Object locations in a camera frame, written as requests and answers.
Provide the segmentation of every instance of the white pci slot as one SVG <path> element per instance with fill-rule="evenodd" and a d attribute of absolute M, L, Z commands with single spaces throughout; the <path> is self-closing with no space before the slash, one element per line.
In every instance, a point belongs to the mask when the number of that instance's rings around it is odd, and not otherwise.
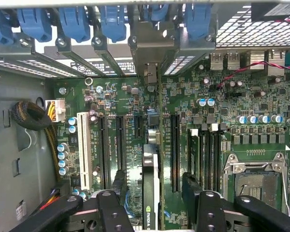
<path fill-rule="evenodd" d="M 92 185 L 92 161 L 88 112 L 77 113 L 77 130 L 81 189 L 89 190 Z"/>

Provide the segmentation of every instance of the motherboard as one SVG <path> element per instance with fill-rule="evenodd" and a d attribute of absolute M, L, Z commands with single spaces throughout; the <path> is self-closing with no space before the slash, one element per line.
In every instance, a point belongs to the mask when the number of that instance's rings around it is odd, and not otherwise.
<path fill-rule="evenodd" d="M 143 154 L 154 144 L 159 228 L 189 228 L 184 172 L 228 201 L 250 195 L 289 215 L 290 70 L 248 70 L 213 88 L 233 71 L 211 67 L 202 60 L 172 77 L 157 70 L 155 86 L 142 77 L 57 80 L 55 98 L 65 101 L 67 118 L 57 124 L 58 142 L 67 146 L 61 178 L 71 180 L 71 191 L 87 200 L 125 170 L 123 204 L 131 223 L 147 229 L 144 202 L 154 196 L 144 187 Z"/>

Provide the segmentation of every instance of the green circuit board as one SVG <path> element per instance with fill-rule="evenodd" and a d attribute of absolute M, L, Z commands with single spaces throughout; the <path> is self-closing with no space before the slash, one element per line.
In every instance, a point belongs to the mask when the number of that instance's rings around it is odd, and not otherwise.
<path fill-rule="evenodd" d="M 285 76 L 281 77 L 281 82 L 276 85 L 269 85 L 269 77 L 264 72 L 245 72 L 234 77 L 236 81 L 242 81 L 242 87 L 225 91 L 210 91 L 209 85 L 201 85 L 200 81 L 204 78 L 210 80 L 209 84 L 219 83 L 221 79 L 231 73 L 231 71 L 200 71 L 191 69 L 183 75 L 177 77 L 159 77 L 161 86 L 153 92 L 144 87 L 144 79 L 142 78 L 97 78 L 93 79 L 93 85 L 88 87 L 84 80 L 57 80 L 55 85 L 55 98 L 64 99 L 66 102 L 66 116 L 70 118 L 76 116 L 78 112 L 88 112 L 95 109 L 100 116 L 107 118 L 108 145 L 109 145 L 109 170 L 110 179 L 109 186 L 114 180 L 116 171 L 118 170 L 118 158 L 116 151 L 116 116 L 123 116 L 125 123 L 125 155 L 127 169 L 127 184 L 130 191 L 128 198 L 129 210 L 138 218 L 138 223 L 142 222 L 142 152 L 143 145 L 147 143 L 147 126 L 146 126 L 146 109 L 160 109 L 160 123 L 163 128 L 163 155 L 161 155 L 161 167 L 163 167 L 163 200 L 161 204 L 161 213 L 163 217 L 162 229 L 186 229 L 188 227 L 187 212 L 181 199 L 181 176 L 184 172 L 191 171 L 199 177 L 202 187 L 205 189 L 213 189 L 232 201 L 235 194 L 238 193 L 238 187 L 235 182 L 242 183 L 246 178 L 246 173 L 233 174 L 228 176 L 227 184 L 223 182 L 223 170 L 225 169 L 227 159 L 230 154 L 236 154 L 239 161 L 257 162 L 272 161 L 277 153 L 282 153 L 286 162 L 287 172 L 286 183 L 282 183 L 282 174 L 277 175 L 270 172 L 266 175 L 270 176 L 269 181 L 275 181 L 275 194 L 270 199 L 274 201 L 273 207 L 279 210 L 285 210 L 282 207 L 284 200 L 283 185 L 286 185 L 286 193 L 288 202 L 290 202 L 290 125 L 287 119 L 290 118 L 290 71 L 286 71 Z M 103 94 L 95 93 L 96 87 L 103 87 Z M 62 96 L 59 94 L 59 88 L 64 87 L 67 94 Z M 254 90 L 251 87 L 259 87 L 266 92 L 262 98 L 254 97 Z M 132 94 L 130 88 L 137 88 L 136 94 Z M 230 97 L 230 93 L 245 93 L 240 97 Z M 87 104 L 84 96 L 91 95 L 95 98 L 94 104 Z M 161 97 L 162 105 L 159 105 L 159 97 Z M 199 99 L 214 99 L 213 107 L 198 106 Z M 280 115 L 283 120 L 281 123 L 267 124 L 240 124 L 236 121 L 238 116 L 260 115 L 272 116 Z M 144 118 L 143 127 L 144 135 L 142 138 L 136 138 L 135 135 L 135 117 Z M 217 134 L 211 154 L 216 157 L 218 168 L 206 170 L 206 162 L 200 162 L 207 159 L 200 151 L 202 138 L 196 137 L 195 148 L 196 154 L 189 156 L 191 145 L 188 143 L 189 130 L 199 129 L 202 124 L 209 126 L 213 123 L 225 123 L 226 130 Z M 69 143 L 69 125 L 68 123 L 58 123 L 58 142 Z M 93 167 L 100 164 L 99 149 L 99 125 L 90 124 L 91 136 L 91 154 Z M 174 147 L 174 136 L 178 136 L 178 146 Z M 69 167 L 70 172 L 63 178 L 70 179 L 71 175 L 79 173 L 78 148 L 69 143 Z M 176 156 L 177 164 L 174 166 L 174 156 Z M 265 175 L 262 170 L 258 173 L 260 176 Z M 93 178 L 93 185 L 88 194 L 103 188 L 102 180 L 99 176 Z M 251 191 L 264 193 L 264 188 L 254 189 L 248 187 Z"/>

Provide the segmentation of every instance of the white power connector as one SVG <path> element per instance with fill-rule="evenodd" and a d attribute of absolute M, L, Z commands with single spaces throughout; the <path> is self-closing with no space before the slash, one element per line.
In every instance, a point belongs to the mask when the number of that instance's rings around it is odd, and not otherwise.
<path fill-rule="evenodd" d="M 64 100 L 46 100 L 45 107 L 50 105 L 50 111 L 52 112 L 49 116 L 52 122 L 65 122 L 66 120 L 66 104 Z"/>

